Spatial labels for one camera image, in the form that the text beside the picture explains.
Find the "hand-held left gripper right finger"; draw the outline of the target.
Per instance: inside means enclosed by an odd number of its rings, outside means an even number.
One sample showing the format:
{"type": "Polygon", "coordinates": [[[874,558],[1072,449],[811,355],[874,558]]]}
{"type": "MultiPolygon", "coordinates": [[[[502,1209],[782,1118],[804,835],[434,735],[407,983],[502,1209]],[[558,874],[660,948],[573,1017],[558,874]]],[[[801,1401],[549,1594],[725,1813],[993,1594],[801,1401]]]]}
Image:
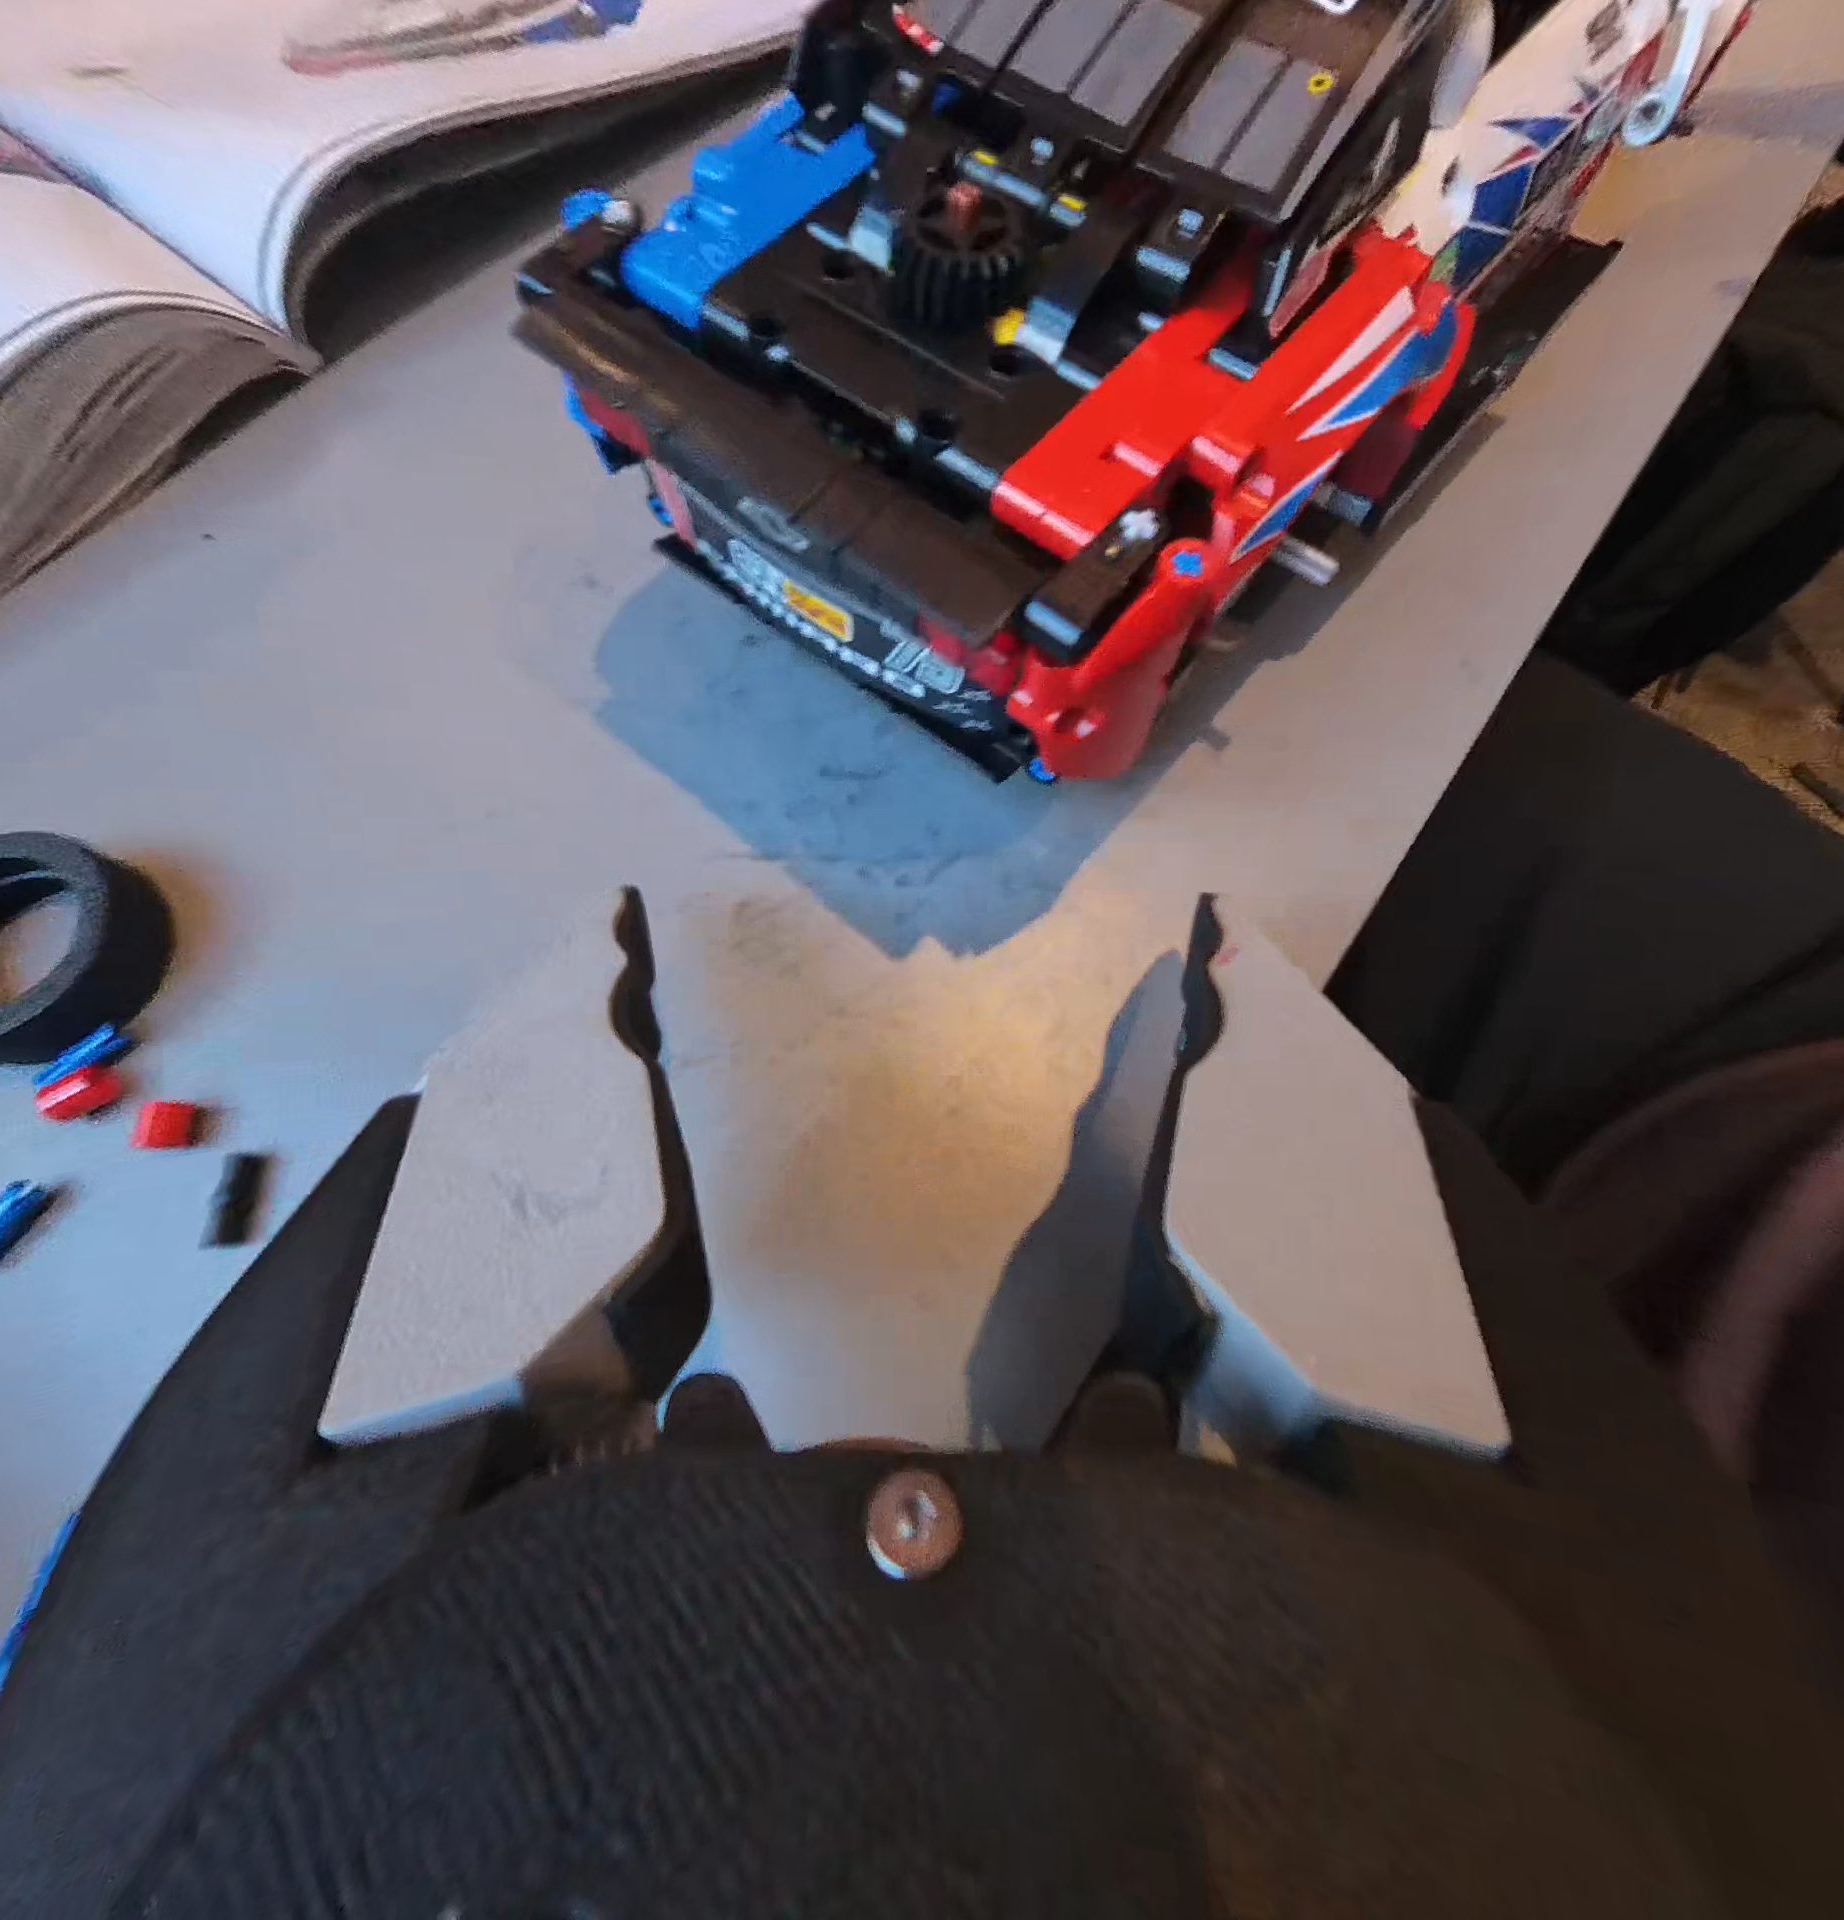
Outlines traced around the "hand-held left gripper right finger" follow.
{"type": "Polygon", "coordinates": [[[1507,1452],[1510,1423],[1405,1077],[1230,900],[1198,900],[1164,1246],[1196,1300],[1191,1438],[1346,1423],[1507,1452]]]}

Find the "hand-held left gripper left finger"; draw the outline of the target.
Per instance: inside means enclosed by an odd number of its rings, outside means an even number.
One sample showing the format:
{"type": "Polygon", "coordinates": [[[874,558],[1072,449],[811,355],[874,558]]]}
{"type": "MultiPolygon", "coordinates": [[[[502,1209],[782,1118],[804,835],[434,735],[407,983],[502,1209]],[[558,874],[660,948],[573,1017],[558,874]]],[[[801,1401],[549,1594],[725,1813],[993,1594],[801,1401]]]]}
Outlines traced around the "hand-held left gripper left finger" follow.
{"type": "Polygon", "coordinates": [[[430,1058],[322,1434],[667,1398],[714,1289],[656,1001],[623,885],[430,1058]]]}

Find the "black connector pin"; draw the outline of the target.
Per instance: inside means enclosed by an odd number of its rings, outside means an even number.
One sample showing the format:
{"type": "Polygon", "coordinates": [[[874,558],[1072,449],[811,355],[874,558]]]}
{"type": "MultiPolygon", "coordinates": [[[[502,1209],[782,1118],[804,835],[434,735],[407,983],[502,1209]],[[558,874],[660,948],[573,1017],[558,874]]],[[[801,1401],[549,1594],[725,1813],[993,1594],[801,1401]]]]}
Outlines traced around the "black connector pin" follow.
{"type": "Polygon", "coordinates": [[[274,1171],[274,1154],[236,1151],[224,1156],[200,1231],[204,1249],[248,1245],[274,1171]]]}

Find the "grey desk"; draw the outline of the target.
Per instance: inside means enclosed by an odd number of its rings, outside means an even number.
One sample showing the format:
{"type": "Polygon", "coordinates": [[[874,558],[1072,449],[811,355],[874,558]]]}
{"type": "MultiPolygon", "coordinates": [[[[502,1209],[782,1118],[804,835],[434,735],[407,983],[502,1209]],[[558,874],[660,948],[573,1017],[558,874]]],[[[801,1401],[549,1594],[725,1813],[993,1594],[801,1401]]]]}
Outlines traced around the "grey desk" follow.
{"type": "Polygon", "coordinates": [[[1621,252],[1324,589],[1201,665],[1136,775],[989,785],[676,571],[513,254],[0,601],[0,830],[179,918],[142,1079],[210,1153],[0,1070],[0,1639],[52,1537],[380,1103],[641,890],[714,1302],[686,1371],[775,1441],[1020,1444],[1111,1298],[1198,900],[1318,988],[1844,135],[1844,5],[1760,5],[1688,135],[1585,204],[1621,252]]]}

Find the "person's black pants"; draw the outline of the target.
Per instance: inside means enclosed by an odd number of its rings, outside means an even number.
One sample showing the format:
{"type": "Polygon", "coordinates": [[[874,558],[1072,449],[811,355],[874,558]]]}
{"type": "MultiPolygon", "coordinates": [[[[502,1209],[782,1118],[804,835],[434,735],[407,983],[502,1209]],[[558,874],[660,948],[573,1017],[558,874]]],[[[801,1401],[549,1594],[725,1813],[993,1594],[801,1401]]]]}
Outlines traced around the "person's black pants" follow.
{"type": "Polygon", "coordinates": [[[1329,979],[1519,1186],[1713,1073],[1844,1064],[1844,837],[1531,656],[1329,979]]]}

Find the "person's brown sweater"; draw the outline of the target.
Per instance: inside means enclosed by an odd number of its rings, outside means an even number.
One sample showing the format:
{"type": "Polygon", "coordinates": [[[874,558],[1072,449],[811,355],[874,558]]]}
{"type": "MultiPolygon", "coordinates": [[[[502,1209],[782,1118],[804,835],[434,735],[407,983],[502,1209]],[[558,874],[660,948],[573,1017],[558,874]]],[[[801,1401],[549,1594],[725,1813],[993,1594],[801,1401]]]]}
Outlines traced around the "person's brown sweater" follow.
{"type": "Polygon", "coordinates": [[[1844,1038],[1630,1066],[1525,1161],[1743,1559],[1695,1576],[1705,1717],[1751,1763],[1724,1834],[1782,1842],[1774,1916],[1844,1916],[1844,1038]]]}

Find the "black rubber toy tire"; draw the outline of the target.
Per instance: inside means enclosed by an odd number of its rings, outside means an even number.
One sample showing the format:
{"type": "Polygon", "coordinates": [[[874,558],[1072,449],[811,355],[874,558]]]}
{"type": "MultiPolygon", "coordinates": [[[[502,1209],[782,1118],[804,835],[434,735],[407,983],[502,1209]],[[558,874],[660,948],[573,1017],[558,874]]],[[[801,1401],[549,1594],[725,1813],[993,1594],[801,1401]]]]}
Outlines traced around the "black rubber toy tire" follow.
{"type": "Polygon", "coordinates": [[[0,833],[0,935],[47,903],[67,911],[70,943],[0,1001],[0,1064],[46,1064],[102,1027],[134,1023],[169,973],[171,907],[138,865],[49,832],[0,833]]]}

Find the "toy brick race car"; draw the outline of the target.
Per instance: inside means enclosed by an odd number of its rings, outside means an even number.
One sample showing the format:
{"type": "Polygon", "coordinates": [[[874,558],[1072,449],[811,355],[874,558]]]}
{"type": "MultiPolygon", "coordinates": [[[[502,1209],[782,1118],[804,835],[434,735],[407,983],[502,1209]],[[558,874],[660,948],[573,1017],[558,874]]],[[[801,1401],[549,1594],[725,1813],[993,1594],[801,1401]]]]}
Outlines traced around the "toy brick race car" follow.
{"type": "Polygon", "coordinates": [[[663,553],[994,778],[1109,780],[1299,524],[1377,528],[1754,5],[820,5],[657,221],[519,276],[663,553]]]}

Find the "black office chair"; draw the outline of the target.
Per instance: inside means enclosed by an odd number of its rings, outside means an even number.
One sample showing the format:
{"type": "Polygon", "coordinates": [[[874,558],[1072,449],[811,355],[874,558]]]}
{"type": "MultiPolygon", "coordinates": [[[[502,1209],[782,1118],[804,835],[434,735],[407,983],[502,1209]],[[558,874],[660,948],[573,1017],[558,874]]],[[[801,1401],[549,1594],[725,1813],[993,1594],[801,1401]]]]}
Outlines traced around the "black office chair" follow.
{"type": "Polygon", "coordinates": [[[1844,195],[1784,238],[1536,646],[1630,696],[1751,636],[1843,550],[1844,195]]]}

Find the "open instruction booklet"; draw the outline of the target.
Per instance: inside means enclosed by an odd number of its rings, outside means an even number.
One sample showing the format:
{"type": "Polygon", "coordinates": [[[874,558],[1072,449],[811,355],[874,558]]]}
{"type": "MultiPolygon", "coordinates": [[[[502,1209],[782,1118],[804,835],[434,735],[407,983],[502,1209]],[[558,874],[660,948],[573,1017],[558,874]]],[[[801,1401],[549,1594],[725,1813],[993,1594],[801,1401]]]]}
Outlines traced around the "open instruction booklet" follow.
{"type": "Polygon", "coordinates": [[[775,56],[790,1],[0,1],[0,598],[312,374],[378,209],[775,56]]]}

